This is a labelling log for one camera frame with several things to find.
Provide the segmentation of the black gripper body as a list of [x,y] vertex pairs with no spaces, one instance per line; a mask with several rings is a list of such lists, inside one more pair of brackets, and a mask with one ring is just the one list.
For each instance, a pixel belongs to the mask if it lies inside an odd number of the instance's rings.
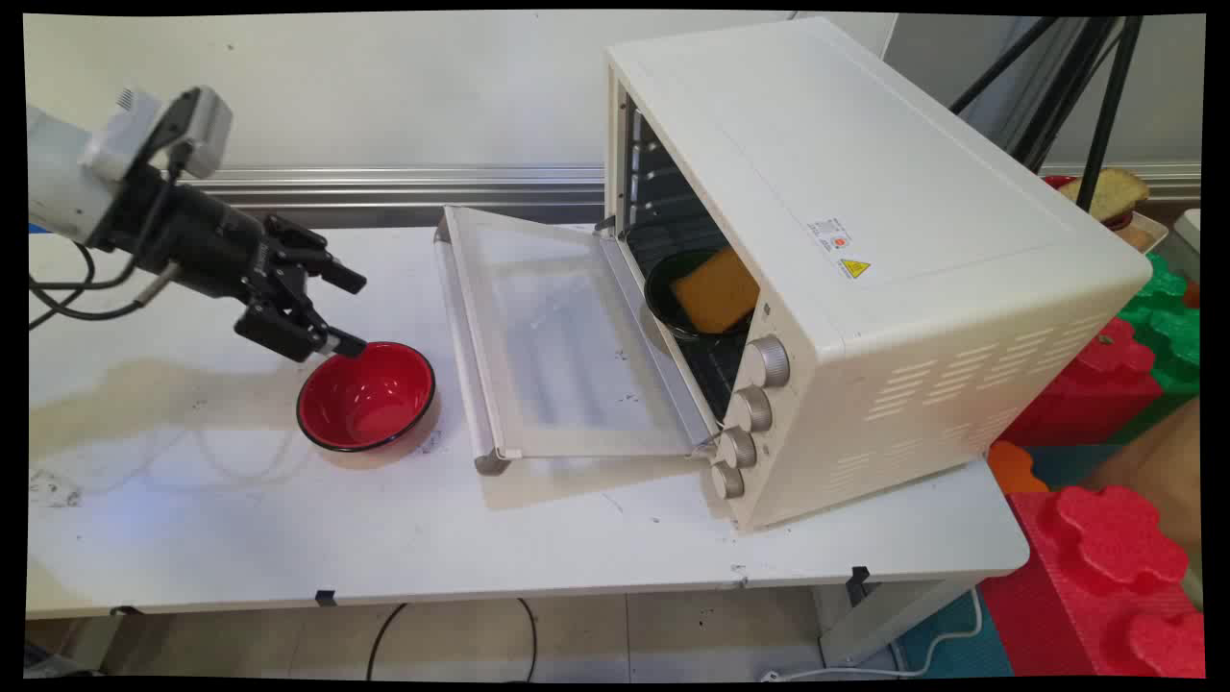
[[285,224],[235,209],[192,186],[169,184],[141,166],[95,227],[97,250],[123,250],[155,279],[133,297],[146,307],[172,281],[207,297],[292,306],[273,264]]

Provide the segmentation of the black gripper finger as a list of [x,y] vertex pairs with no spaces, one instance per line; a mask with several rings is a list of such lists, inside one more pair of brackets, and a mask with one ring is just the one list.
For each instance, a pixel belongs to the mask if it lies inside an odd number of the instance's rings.
[[274,267],[300,267],[308,277],[320,277],[344,293],[358,294],[367,286],[367,277],[336,259],[327,250],[327,240],[309,227],[269,214],[264,216],[264,236]]
[[312,354],[359,358],[368,342],[331,327],[308,297],[308,275],[255,275],[241,280],[245,310],[234,333],[304,363]]

